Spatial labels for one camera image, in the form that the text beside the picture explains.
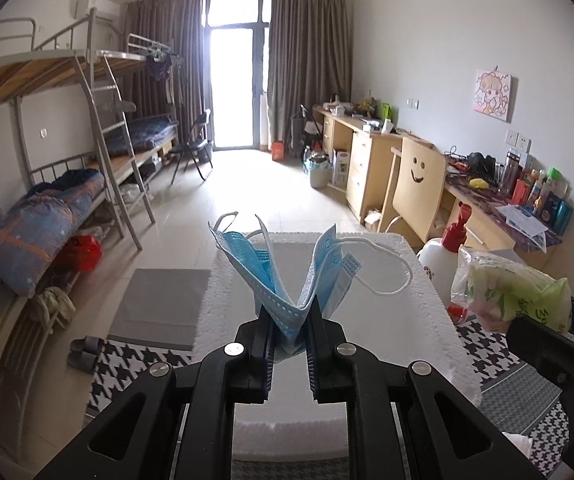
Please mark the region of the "cartoon wall picture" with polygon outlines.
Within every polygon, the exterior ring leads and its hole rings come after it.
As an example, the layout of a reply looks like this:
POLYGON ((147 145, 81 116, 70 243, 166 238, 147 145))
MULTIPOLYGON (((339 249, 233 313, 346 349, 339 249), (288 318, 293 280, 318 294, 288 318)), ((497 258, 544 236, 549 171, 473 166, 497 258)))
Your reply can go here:
POLYGON ((508 122, 511 76, 498 70, 478 70, 472 108, 480 114, 508 122))

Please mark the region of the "yellow object on desk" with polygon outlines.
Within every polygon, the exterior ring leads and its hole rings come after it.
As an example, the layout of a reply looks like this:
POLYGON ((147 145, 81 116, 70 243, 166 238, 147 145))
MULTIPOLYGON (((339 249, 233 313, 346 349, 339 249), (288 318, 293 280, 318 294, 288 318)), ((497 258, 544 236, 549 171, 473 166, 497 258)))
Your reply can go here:
POLYGON ((473 188, 474 190, 488 190, 490 188, 488 182, 486 182, 482 178, 470 179, 468 185, 470 188, 473 188))

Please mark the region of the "green tissue packet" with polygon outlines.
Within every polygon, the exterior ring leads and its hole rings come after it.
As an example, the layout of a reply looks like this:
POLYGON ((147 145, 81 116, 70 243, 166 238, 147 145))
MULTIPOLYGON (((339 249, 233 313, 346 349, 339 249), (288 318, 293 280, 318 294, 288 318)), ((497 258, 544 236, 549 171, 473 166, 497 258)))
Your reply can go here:
POLYGON ((520 316, 562 334, 572 321, 571 290, 565 278, 555 280, 526 264, 467 247, 458 254, 451 304, 476 315, 493 333, 507 332, 520 316))

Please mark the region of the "houndstooth tablecloth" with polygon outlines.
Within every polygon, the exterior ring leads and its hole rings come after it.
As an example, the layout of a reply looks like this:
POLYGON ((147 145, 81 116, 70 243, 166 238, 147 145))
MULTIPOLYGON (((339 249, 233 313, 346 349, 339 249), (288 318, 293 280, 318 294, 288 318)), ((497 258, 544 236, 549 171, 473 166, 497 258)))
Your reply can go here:
MULTIPOLYGON (((456 330, 481 379, 480 411, 498 429, 529 438, 530 462, 548 477, 561 462, 568 440, 568 418, 558 401, 560 389, 510 353, 503 335, 485 332, 474 318, 468 318, 456 330)), ((93 373, 83 422, 88 424, 142 370, 160 361, 174 367, 189 365, 191 350, 108 338, 93 373)), ((349 463, 345 457, 289 463, 237 460, 232 466, 232 477, 346 479, 349 463)))

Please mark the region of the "brown right curtain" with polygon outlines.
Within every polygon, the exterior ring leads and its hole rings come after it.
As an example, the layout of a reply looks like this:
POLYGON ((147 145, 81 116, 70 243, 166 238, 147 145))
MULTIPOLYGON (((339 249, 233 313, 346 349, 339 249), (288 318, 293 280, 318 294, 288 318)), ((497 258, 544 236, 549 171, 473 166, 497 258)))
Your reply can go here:
POLYGON ((352 37, 347 0, 272 0, 267 106, 273 142, 286 143, 291 118, 337 96, 350 99, 352 37))

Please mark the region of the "brown left curtain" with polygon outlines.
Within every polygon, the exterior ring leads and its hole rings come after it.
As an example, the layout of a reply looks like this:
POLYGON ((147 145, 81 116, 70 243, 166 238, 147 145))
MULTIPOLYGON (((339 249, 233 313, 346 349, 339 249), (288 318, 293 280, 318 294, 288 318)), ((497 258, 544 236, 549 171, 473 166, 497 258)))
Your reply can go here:
POLYGON ((124 78, 124 99, 135 118, 168 116, 179 140, 191 139, 191 125, 205 107, 202 0, 136 0, 127 4, 126 37, 145 49, 145 68, 124 78))

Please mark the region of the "balcony glass door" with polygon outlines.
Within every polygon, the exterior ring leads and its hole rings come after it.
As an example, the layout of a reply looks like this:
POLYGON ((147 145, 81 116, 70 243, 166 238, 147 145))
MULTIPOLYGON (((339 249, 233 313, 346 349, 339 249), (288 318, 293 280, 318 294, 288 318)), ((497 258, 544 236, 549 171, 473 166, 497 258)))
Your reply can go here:
POLYGON ((269 59, 272 0, 203 0, 214 147, 256 150, 269 59))

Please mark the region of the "black folding chair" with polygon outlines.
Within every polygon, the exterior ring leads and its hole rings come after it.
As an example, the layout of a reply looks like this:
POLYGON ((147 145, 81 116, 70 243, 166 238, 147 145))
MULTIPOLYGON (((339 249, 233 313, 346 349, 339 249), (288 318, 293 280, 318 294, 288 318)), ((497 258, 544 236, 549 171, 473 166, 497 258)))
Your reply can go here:
POLYGON ((177 172, 179 171, 181 162, 185 158, 184 170, 187 170, 189 163, 192 162, 198 171, 199 177, 202 181, 206 181, 206 177, 203 175, 200 165, 206 162, 210 168, 213 168, 212 162, 212 143, 208 139, 208 126, 210 125, 211 110, 207 108, 203 110, 200 115, 194 120, 191 129, 189 129, 189 138, 184 143, 176 144, 171 148, 168 155, 171 159, 175 159, 175 168, 170 182, 171 185, 174 184, 177 172))

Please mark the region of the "blue plaid quilt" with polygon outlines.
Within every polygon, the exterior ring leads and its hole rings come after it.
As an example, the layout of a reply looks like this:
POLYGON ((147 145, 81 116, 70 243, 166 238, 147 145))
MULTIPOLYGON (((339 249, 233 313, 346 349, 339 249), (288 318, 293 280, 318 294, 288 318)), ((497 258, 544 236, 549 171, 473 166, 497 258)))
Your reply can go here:
POLYGON ((0 206, 0 283, 18 296, 32 297, 104 188, 101 171, 68 170, 30 188, 9 211, 0 206))

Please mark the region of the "wooden desk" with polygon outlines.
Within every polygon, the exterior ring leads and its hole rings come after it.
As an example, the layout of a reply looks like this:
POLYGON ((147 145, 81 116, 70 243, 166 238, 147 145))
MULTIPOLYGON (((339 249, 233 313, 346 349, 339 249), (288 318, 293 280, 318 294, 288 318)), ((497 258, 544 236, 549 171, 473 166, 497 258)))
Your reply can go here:
POLYGON ((511 250, 542 270, 562 238, 552 230, 537 243, 507 223, 500 208, 508 199, 496 188, 475 190, 470 177, 456 170, 433 145, 411 134, 367 132, 357 118, 341 117, 317 106, 323 120, 322 148, 345 155, 345 203, 362 226, 378 212, 378 233, 403 235, 414 248, 440 237, 458 218, 462 205, 472 209, 465 223, 465 245, 488 252, 511 250))

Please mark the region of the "black slippers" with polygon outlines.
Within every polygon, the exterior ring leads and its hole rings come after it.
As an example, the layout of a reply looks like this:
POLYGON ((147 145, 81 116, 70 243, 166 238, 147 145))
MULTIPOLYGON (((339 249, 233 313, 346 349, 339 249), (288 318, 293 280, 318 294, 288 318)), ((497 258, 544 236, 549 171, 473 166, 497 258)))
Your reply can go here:
POLYGON ((79 372, 92 375, 104 347, 104 340, 96 336, 85 336, 70 343, 67 364, 79 372))

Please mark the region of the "metal bunk bed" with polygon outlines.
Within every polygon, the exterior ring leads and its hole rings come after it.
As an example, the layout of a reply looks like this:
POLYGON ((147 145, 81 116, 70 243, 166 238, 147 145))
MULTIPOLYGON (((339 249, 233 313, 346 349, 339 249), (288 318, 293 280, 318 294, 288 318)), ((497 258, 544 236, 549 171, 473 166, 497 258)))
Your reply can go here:
POLYGON ((144 70, 145 49, 160 46, 105 48, 94 12, 44 40, 36 31, 32 18, 0 20, 0 206, 68 170, 96 169, 105 188, 81 226, 106 207, 109 229, 138 242, 134 216, 153 209, 141 169, 175 142, 177 125, 135 118, 122 87, 144 70))

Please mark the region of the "teal bottle on desk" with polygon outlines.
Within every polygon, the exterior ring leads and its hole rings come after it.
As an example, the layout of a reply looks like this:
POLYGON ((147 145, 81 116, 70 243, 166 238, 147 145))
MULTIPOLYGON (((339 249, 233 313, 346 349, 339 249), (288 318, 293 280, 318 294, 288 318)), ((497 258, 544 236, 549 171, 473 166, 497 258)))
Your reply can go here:
POLYGON ((563 236, 564 232, 566 232, 573 211, 574 211, 573 207, 566 200, 562 200, 559 203, 555 216, 555 222, 552 225, 552 230, 558 236, 563 236))

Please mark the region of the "wall air conditioner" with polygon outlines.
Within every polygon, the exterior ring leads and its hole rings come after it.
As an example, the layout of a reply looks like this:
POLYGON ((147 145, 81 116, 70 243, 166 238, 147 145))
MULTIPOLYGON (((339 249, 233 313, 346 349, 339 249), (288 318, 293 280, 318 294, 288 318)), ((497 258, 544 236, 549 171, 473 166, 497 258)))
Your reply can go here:
POLYGON ((77 20, 86 18, 92 9, 96 10, 96 17, 99 20, 113 22, 120 18, 120 6, 112 0, 77 0, 74 17, 77 20))

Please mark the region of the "white pump lotion bottle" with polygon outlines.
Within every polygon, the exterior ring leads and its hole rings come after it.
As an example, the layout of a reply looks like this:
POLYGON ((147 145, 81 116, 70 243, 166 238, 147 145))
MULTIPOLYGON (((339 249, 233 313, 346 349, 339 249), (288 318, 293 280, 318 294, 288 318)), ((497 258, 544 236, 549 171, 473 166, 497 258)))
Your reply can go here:
POLYGON ((456 221, 445 229, 441 238, 428 240, 417 254, 418 261, 455 324, 467 316, 466 308, 453 304, 451 288, 457 270, 459 248, 466 241, 466 223, 471 213, 471 207, 461 203, 456 221))

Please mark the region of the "smiley wooden chair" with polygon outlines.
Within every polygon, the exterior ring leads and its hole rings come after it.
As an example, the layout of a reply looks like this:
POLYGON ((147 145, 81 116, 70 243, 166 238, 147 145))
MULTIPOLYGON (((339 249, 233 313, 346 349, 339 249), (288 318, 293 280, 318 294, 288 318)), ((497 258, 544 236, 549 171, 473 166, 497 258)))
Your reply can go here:
POLYGON ((379 221, 379 233, 402 235, 411 247, 421 248, 436 229, 446 160, 433 148, 404 138, 392 150, 389 182, 379 221))

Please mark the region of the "red plastic bag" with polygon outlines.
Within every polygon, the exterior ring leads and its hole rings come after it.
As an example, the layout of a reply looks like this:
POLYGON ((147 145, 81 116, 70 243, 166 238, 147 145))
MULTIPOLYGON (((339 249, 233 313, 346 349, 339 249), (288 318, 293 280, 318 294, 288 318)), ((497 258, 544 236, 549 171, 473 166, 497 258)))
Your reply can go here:
POLYGON ((70 237, 53 261, 56 269, 70 272, 91 272, 103 255, 99 240, 91 235, 70 237))

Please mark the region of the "papers on desk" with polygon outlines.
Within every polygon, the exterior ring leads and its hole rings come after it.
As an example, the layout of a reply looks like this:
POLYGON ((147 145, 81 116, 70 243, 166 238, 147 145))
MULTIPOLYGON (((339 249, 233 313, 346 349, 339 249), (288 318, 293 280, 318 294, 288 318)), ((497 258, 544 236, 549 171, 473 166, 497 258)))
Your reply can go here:
POLYGON ((547 232, 547 226, 517 205, 498 206, 496 211, 505 219, 505 223, 511 229, 522 233, 524 236, 540 236, 547 232))

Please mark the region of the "white tissue paper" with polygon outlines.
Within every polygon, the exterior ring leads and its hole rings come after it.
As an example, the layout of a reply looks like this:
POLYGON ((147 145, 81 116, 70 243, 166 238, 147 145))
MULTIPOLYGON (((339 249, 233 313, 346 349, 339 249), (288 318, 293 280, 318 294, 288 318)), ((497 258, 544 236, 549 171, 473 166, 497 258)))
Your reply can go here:
POLYGON ((510 434, 504 432, 504 437, 507 438, 516 448, 529 460, 532 455, 533 439, 522 434, 510 434))

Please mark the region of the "metal bucket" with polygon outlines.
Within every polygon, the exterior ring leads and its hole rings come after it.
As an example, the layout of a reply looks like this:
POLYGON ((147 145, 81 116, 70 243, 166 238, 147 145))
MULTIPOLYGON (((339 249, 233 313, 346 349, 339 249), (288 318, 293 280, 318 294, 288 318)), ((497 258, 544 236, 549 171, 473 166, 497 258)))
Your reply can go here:
POLYGON ((311 188, 326 188, 333 173, 328 155, 325 152, 314 152, 308 158, 307 166, 311 188))

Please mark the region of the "brown curtain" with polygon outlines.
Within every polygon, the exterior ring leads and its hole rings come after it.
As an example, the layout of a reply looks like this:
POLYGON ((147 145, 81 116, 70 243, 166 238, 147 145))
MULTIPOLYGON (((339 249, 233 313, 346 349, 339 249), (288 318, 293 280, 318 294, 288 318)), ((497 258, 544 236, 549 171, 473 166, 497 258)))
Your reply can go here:
POLYGON ((352 37, 347 0, 272 0, 267 106, 273 142, 286 143, 291 118, 337 96, 350 99, 352 37))
POLYGON ((145 49, 145 68, 124 78, 124 99, 135 118, 168 116, 179 140, 191 139, 191 125, 205 107, 202 0, 136 0, 127 4, 126 37, 145 49))

